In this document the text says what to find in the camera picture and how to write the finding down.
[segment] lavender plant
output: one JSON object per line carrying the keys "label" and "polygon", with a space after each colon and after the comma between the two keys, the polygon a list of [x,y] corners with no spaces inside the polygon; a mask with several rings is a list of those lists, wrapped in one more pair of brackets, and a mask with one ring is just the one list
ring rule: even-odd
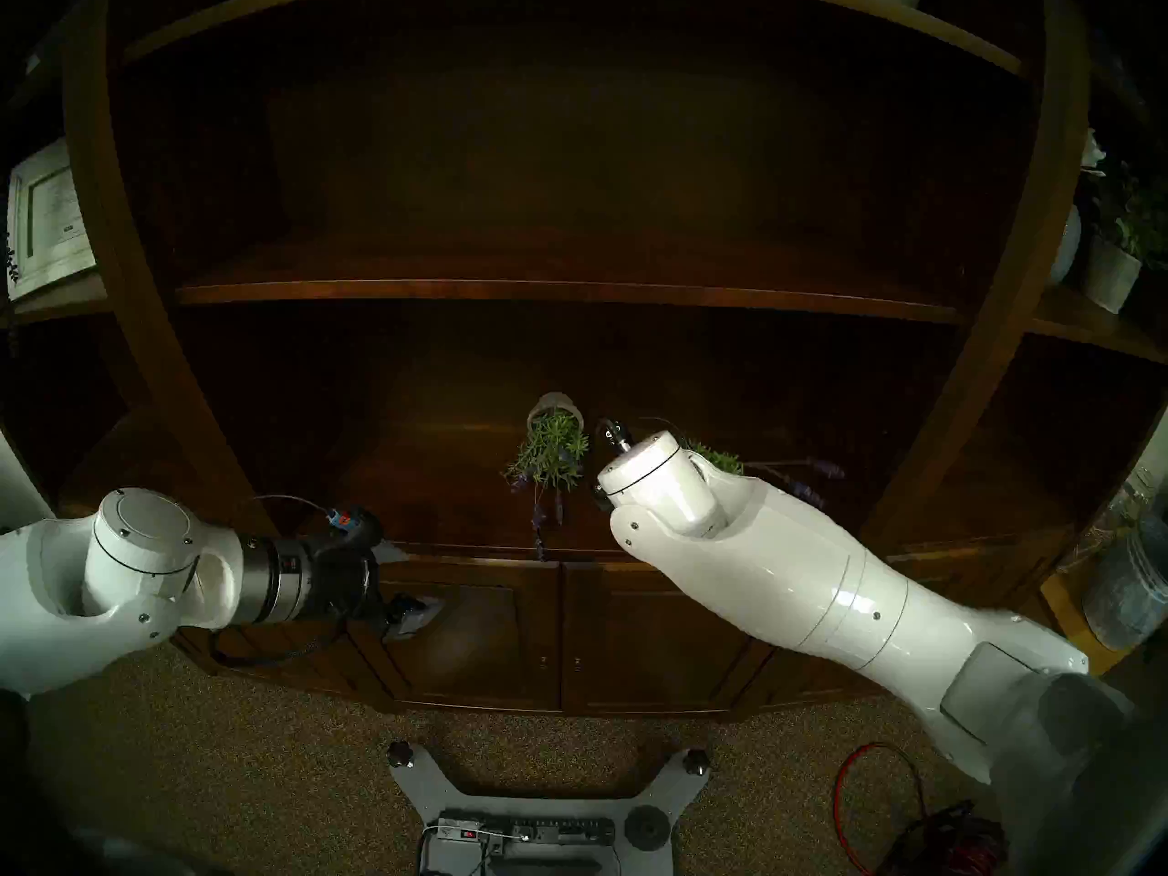
{"label": "lavender plant", "polygon": [[557,408],[531,420],[519,456],[503,472],[513,493],[519,493],[528,485],[533,487],[531,530],[535,533],[535,550],[541,562],[544,552],[543,524],[548,520],[543,510],[543,492],[556,491],[556,523],[562,524],[563,494],[579,482],[588,449],[588,437],[582,432],[576,415]]}

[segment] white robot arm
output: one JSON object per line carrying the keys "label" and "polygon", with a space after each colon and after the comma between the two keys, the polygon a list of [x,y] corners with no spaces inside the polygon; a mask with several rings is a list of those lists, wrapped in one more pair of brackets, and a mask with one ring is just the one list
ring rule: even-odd
{"label": "white robot arm", "polygon": [[951,603],[822,512],[715,468],[668,432],[628,447],[598,479],[614,506],[612,535],[630,555],[748,634],[885,687],[980,781],[990,780],[1028,676],[1087,670],[1086,656],[1048,628]]}
{"label": "white robot arm", "polygon": [[383,614],[381,527],[339,516],[324,540],[243,537],[173,499],[117,489],[89,517],[0,536],[0,689],[37,694],[100,672],[182,625]]}

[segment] shelf board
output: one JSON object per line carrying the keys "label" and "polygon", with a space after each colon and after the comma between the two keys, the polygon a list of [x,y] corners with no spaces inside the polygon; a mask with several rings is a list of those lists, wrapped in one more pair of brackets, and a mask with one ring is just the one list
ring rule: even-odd
{"label": "shelf board", "polygon": [[1027,329],[1056,339],[1098,345],[1100,348],[1156,363],[1168,363],[1168,352],[1161,349],[1133,322],[1108,313],[1063,285],[1047,290]]}
{"label": "shelf board", "polygon": [[[18,326],[112,311],[105,293],[105,284],[97,270],[53,283],[32,294],[26,294],[16,300],[13,310]],[[0,329],[7,327],[8,315],[0,314]]]}
{"label": "shelf board", "polygon": [[1034,473],[1024,446],[979,426],[898,537],[905,544],[960,542],[1073,527],[1075,521],[1066,499]]}
{"label": "shelf board", "polygon": [[[154,30],[130,43],[121,55],[123,64],[137,62],[151,53],[155,53],[172,43],[210,30],[229,21],[264,12],[276,6],[288,5],[301,0],[227,0]],[[941,21],[924,12],[902,6],[888,0],[816,0],[839,6],[860,14],[871,15],[894,25],[916,30],[925,36],[948,43],[965,53],[974,55],[990,64],[997,65],[1010,75],[1022,75],[1022,62],[1010,53],[982,40],[967,30],[962,30],[946,21]]]}
{"label": "shelf board", "polygon": [[234,510],[203,482],[151,405],[130,409],[89,451],[62,484],[57,513],[91,515],[123,486],[173,496],[207,521],[229,520]]}
{"label": "shelf board", "polygon": [[263,244],[187,281],[182,305],[328,298],[767,307],[955,324],[955,308],[819,248],[528,230]]}

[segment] black knob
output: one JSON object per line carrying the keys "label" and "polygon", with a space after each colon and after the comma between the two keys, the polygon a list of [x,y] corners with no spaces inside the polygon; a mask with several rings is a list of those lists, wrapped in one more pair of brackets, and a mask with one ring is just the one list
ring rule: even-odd
{"label": "black knob", "polygon": [[656,807],[633,807],[625,818],[625,837],[638,850],[663,847],[669,833],[669,818]]}
{"label": "black knob", "polygon": [[389,757],[389,765],[394,769],[409,766],[413,763],[413,748],[408,741],[395,741],[389,745],[385,756]]}
{"label": "black knob", "polygon": [[604,439],[618,452],[627,452],[633,447],[633,439],[628,434],[628,430],[625,429],[625,425],[620,423],[620,420],[602,417],[600,423],[597,426],[597,432],[600,434],[602,439]]}
{"label": "black knob", "polygon": [[710,755],[704,750],[691,750],[681,760],[690,776],[704,776],[710,771]]}

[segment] potted plant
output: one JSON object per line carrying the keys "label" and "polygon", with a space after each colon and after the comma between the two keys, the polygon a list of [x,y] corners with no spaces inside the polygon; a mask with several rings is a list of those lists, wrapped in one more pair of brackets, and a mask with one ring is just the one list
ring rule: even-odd
{"label": "potted plant", "polygon": [[1142,186],[1126,162],[1094,179],[1099,224],[1091,241],[1083,292],[1119,313],[1140,266],[1162,269],[1168,249],[1168,181]]}
{"label": "potted plant", "polygon": [[556,491],[556,523],[564,522],[564,493],[573,489],[584,471],[584,456],[589,442],[584,434],[584,415],[563,392],[542,396],[527,416],[527,439],[519,454],[503,472],[513,493],[529,484],[534,496],[531,503],[531,530],[535,533],[535,551],[543,561],[543,523],[548,520],[543,510],[543,493]]}

